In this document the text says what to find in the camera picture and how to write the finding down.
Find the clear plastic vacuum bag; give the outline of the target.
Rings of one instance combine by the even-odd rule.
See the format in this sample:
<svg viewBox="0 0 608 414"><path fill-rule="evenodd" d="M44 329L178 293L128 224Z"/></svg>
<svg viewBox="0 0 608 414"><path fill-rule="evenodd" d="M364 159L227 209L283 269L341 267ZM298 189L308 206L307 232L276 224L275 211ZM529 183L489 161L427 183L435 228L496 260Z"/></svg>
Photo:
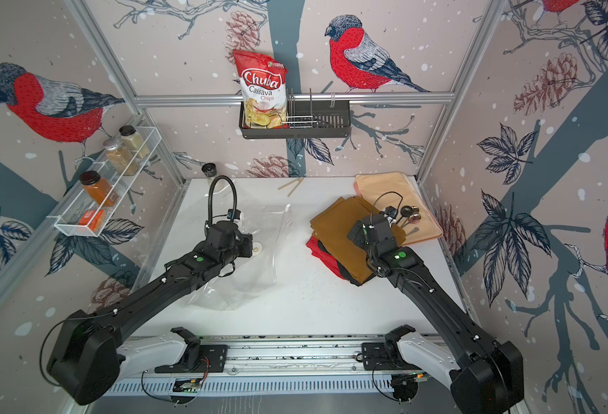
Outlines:
<svg viewBox="0 0 608 414"><path fill-rule="evenodd" d="M277 282L276 255L292 227L290 204L264 204L248 196L238 205L239 230L252 235L251 257L233 266L191 295L189 306L219 312L234 311L259 298Z"/></svg>

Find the brown trousers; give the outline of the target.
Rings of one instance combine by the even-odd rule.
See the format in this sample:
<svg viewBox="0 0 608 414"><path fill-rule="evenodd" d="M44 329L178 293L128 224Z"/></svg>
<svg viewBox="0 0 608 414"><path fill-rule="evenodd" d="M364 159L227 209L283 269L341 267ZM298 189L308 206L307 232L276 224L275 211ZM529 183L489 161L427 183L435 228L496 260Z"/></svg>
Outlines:
<svg viewBox="0 0 608 414"><path fill-rule="evenodd" d="M347 235L356 221L377 215L387 217L382 210L361 197L339 198L325 211L314 217L310 224L313 235L322 241L330 254L342 262L352 274L355 274L356 279L360 279L359 274L363 270L363 265L357 267L356 265L357 257L363 250L349 241ZM404 230L395 224L390 224L390 226L399 248L402 247L406 241ZM376 276L379 274L377 271L379 260L380 258L369 259L367 257L367 266Z"/></svg>

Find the black trousers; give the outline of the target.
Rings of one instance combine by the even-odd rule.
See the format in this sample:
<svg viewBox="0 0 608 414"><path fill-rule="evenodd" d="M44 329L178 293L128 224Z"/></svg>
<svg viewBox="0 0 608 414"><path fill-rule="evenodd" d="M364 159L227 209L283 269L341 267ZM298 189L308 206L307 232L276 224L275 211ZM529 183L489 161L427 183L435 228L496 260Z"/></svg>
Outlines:
<svg viewBox="0 0 608 414"><path fill-rule="evenodd" d="M326 249L322 241L318 239L314 240L315 249L312 254L317 257L333 274L338 278L348 281L353 286L362 286L369 282L371 279L376 277L367 266L367 255L364 251L357 257L357 265L363 265L363 270L360 272L360 279L355 278L355 274L352 274L345 265L340 262L335 256L331 255Z"/></svg>

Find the red trousers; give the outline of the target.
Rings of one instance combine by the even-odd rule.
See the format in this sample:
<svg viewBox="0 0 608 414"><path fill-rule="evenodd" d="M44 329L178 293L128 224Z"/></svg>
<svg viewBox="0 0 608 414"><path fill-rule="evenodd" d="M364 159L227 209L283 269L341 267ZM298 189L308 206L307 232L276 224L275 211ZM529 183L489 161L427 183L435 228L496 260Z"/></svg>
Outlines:
<svg viewBox="0 0 608 414"><path fill-rule="evenodd" d="M311 255L319 259L338 278L350 280L347 270L326 250L324 244L316 236L311 236L306 246L311 250Z"/></svg>

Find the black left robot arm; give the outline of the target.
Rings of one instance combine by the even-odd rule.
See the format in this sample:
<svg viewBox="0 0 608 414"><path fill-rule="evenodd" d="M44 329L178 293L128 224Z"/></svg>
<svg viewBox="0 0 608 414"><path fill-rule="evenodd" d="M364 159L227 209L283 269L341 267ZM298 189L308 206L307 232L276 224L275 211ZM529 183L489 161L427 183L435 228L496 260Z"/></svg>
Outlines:
<svg viewBox="0 0 608 414"><path fill-rule="evenodd" d="M220 221L204 241L179 259L168 262L165 273L116 305L93 314L74 312L62 329L46 363L47 373L79 405L102 397L120 378L128 362L118 349L143 324L176 300L221 276L238 258L250 258L253 236L232 221Z"/></svg>

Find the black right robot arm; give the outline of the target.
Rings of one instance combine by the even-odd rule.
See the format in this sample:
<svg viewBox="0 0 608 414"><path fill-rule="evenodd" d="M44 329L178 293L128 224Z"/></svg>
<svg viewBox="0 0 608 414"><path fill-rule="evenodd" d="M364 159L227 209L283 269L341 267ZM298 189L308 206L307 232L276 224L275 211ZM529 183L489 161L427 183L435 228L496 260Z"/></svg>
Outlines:
<svg viewBox="0 0 608 414"><path fill-rule="evenodd" d="M463 413L505 413L523 400L519 350L498 342L464 312L424 261L397 243L386 217L365 217L347 237L365 251L369 270L407 296L445 342L438 346L409 325L393 329L385 351L394 368L422 369L450 390Z"/></svg>

